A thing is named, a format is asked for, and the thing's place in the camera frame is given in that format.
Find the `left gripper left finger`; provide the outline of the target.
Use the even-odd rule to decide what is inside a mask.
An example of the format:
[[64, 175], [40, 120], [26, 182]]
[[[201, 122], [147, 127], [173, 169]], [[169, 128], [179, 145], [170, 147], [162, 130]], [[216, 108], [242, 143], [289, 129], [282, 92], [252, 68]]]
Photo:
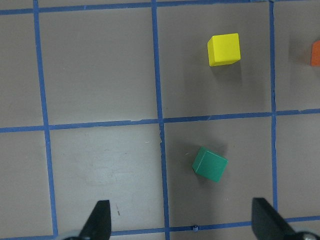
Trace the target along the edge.
[[109, 240], [111, 236], [111, 207], [109, 200], [99, 200], [80, 231], [81, 240]]

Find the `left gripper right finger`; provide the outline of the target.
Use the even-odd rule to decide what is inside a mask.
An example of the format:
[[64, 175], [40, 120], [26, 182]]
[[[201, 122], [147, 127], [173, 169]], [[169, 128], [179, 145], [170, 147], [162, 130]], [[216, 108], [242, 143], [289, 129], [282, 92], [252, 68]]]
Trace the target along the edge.
[[262, 197], [252, 199], [251, 227], [258, 240], [298, 240], [292, 227]]

